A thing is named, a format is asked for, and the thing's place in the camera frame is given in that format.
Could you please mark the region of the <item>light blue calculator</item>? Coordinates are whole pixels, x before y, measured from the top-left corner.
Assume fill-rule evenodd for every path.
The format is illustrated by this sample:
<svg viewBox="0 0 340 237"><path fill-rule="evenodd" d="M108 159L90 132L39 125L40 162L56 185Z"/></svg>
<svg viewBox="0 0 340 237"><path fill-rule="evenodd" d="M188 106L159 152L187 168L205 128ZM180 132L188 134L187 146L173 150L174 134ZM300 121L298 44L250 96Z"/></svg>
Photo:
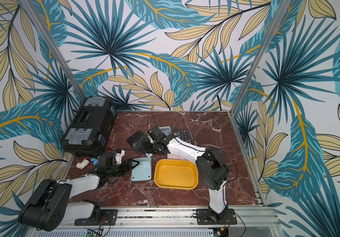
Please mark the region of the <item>light blue calculator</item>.
<svg viewBox="0 0 340 237"><path fill-rule="evenodd" d="M148 181L152 179L152 160L151 158L133 159L134 168L131 171L131 181Z"/></svg>

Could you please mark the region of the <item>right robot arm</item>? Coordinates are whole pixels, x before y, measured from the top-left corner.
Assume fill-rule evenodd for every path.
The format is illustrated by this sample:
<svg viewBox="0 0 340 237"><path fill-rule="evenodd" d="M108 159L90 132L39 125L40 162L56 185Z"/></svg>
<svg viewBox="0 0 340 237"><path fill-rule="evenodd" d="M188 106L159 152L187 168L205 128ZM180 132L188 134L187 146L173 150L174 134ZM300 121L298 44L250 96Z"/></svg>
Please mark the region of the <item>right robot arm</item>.
<svg viewBox="0 0 340 237"><path fill-rule="evenodd" d="M203 148L192 145L174 135L165 135L154 127L145 135L138 132L138 140L133 143L143 154L174 154L193 162L202 182L209 189L209 207L197 209L196 216L201 218L199 224L208 221L213 224L226 223L229 207L226 200L226 184L229 168L217 148Z"/></svg>

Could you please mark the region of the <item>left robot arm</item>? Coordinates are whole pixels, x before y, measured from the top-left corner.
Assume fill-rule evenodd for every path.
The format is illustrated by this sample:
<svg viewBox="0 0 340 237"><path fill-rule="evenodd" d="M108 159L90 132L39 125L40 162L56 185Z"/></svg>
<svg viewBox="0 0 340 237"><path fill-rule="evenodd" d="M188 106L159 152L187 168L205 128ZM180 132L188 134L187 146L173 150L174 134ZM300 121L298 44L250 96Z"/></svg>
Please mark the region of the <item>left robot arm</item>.
<svg viewBox="0 0 340 237"><path fill-rule="evenodd" d="M103 211L100 204L90 200L69 202L74 196L96 190L110 182L111 177L122 177L139 166L127 159L115 164L114 153L103 153L89 173L65 180L43 180L22 208L18 222L38 230L50 232L61 223L99 226L111 221L112 211Z"/></svg>

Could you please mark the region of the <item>black calculator with grey keys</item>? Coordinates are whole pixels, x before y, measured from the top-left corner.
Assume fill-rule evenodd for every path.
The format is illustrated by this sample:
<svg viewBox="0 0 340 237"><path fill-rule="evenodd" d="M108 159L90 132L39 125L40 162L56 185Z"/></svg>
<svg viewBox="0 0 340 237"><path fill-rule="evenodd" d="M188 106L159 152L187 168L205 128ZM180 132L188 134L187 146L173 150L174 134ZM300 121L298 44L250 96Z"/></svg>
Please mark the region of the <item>black calculator with grey keys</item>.
<svg viewBox="0 0 340 237"><path fill-rule="evenodd" d="M178 137L179 139L181 139L184 142L190 143L192 144L192 135L190 130L188 129L183 129L183 130L179 130L174 132L174 136Z"/></svg>

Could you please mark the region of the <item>yellow plastic storage tray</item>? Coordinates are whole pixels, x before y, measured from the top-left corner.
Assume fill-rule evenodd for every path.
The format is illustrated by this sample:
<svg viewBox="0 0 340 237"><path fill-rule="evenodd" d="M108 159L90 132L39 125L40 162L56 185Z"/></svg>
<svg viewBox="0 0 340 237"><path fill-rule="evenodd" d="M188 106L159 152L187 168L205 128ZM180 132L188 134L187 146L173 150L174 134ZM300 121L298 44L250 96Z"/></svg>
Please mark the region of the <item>yellow plastic storage tray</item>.
<svg viewBox="0 0 340 237"><path fill-rule="evenodd" d="M198 170L190 161L162 159L156 163L154 181L163 189L192 190L199 183Z"/></svg>

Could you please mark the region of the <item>white pipe fitting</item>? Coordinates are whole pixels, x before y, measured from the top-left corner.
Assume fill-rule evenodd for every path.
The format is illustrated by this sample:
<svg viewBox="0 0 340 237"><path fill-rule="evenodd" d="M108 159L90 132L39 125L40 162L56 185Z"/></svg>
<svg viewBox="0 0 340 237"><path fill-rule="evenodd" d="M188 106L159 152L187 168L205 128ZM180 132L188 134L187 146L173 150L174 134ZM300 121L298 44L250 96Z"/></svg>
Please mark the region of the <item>white pipe fitting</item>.
<svg viewBox="0 0 340 237"><path fill-rule="evenodd" d="M82 169L86 168L89 165L89 163L90 163L89 160L84 159L81 162L77 163L76 168L82 170Z"/></svg>

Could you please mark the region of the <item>black plastic toolbox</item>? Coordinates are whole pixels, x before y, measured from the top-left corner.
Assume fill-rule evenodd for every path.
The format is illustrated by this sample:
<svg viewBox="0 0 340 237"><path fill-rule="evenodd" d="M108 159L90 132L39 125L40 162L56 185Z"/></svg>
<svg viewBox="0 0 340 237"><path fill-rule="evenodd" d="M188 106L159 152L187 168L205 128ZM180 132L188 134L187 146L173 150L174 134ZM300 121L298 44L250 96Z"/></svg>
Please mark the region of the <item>black plastic toolbox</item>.
<svg viewBox="0 0 340 237"><path fill-rule="evenodd" d="M63 150L75 157L98 157L107 144L116 117L116 106L110 98L87 98L62 137Z"/></svg>

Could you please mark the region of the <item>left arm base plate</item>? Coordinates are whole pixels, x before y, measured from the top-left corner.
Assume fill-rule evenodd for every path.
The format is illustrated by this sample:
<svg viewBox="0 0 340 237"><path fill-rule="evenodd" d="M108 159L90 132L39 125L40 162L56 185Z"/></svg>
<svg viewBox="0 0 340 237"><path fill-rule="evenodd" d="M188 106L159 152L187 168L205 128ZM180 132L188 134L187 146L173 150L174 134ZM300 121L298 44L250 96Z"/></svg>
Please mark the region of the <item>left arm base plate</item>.
<svg viewBox="0 0 340 237"><path fill-rule="evenodd" d="M75 226L114 226L116 223L118 210L117 209L98 209L94 210L91 217L77 219L74 222Z"/></svg>

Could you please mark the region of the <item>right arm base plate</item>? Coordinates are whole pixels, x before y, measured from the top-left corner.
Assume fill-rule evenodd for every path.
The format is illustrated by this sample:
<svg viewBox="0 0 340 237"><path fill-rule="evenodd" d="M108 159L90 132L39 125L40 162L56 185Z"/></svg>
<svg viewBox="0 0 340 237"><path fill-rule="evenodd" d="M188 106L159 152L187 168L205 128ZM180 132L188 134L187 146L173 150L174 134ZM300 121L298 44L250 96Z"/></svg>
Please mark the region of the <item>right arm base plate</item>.
<svg viewBox="0 0 340 237"><path fill-rule="evenodd" d="M226 208L222 213L217 214L212 209L197 209L192 214L197 219L198 225L236 225L237 218L234 209Z"/></svg>

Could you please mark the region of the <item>aluminium mounting rail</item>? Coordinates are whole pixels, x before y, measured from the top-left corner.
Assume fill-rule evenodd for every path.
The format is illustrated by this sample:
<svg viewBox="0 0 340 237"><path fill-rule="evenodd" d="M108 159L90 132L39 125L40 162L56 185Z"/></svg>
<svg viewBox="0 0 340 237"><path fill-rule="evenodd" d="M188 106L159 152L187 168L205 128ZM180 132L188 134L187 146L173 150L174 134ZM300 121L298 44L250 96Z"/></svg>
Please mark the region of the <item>aluminium mounting rail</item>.
<svg viewBox="0 0 340 237"><path fill-rule="evenodd" d="M27 237L215 237L221 228L230 237L285 236L277 213L272 207L233 206L234 214L222 224L204 225L197 206L118 207L112 223L100 228L59 225L51 232L30 228Z"/></svg>

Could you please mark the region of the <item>left aluminium frame post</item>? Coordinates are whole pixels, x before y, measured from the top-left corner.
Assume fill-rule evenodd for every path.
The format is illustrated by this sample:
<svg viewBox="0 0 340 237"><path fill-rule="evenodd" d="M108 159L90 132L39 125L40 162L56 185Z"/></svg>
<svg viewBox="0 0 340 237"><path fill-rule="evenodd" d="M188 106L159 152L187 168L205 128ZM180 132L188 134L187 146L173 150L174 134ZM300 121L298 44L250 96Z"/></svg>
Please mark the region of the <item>left aluminium frame post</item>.
<svg viewBox="0 0 340 237"><path fill-rule="evenodd" d="M70 67L68 66L64 56L61 54L59 47L57 46L54 38L52 37L48 28L44 25L44 20L39 16L39 12L33 4L33 1L22 0L22 7L27 11L33 24L36 26L38 32L48 45L49 50L52 52L53 57L56 59L57 63L62 68L64 74L66 75L68 81L71 83L73 90L78 94L81 102L85 102L86 98L82 92L80 85L78 84L75 76L73 75Z"/></svg>

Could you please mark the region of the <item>aluminium frame post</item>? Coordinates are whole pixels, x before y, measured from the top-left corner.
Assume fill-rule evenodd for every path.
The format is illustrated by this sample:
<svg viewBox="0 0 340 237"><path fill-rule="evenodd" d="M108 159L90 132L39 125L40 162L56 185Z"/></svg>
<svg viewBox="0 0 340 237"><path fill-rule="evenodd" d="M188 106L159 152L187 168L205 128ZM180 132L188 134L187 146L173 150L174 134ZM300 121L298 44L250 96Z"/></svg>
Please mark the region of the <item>aluminium frame post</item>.
<svg viewBox="0 0 340 237"><path fill-rule="evenodd" d="M33 24L36 26L38 32L48 45L49 50L52 52L53 57L56 59L57 63L62 68L64 74L66 75L68 81L71 83L73 90L78 94L81 102L85 102L86 98L82 92L80 85L78 84L75 76L73 75L70 67L68 66L64 56L61 54L59 47L57 46L54 38L52 37L48 28L44 25L44 20L39 16L39 12L33 4L33 1L22 0L22 7L27 11Z"/></svg>
<svg viewBox="0 0 340 237"><path fill-rule="evenodd" d="M286 13L287 8L290 5L290 0L284 0L280 1L279 7L277 8L277 11L274 14L273 19L270 22L269 29L267 30L267 33L264 34L263 41L255 55L255 58L251 64L251 67L244 79L244 82L241 85L240 91L235 99L235 102L232 106L232 109L230 111L230 115L233 117L238 112L239 106L241 104L241 101L245 97L246 91L249 88L249 85L251 83L251 80L253 79L253 76L255 75L255 71L264 56L266 50L268 49L272 38L275 35L275 32L277 31L277 27L282 21L282 18L284 14Z"/></svg>

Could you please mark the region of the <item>right aluminium frame post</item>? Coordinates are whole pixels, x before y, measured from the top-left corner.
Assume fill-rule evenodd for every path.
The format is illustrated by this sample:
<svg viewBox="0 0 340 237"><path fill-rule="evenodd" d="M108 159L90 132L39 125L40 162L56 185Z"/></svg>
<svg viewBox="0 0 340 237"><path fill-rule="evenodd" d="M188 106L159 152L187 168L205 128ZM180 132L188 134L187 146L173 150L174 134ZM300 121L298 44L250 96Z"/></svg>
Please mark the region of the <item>right aluminium frame post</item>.
<svg viewBox="0 0 340 237"><path fill-rule="evenodd" d="M263 41L255 55L255 58L251 64L251 67L244 79L244 82L241 85L240 91L235 99L235 102L232 106L232 109L230 111L230 115L233 117L238 112L239 106L241 104L241 101L245 97L246 91L249 88L249 85L251 83L251 80L253 79L253 76L255 75L255 71L264 56L266 50L268 49L272 38L275 35L275 32L277 31L277 27L282 21L282 18L284 14L286 13L287 8L290 5L290 0L284 0L280 1L279 7L277 8L277 11L274 14L273 19L270 22L269 29L267 30L267 33L264 34Z"/></svg>

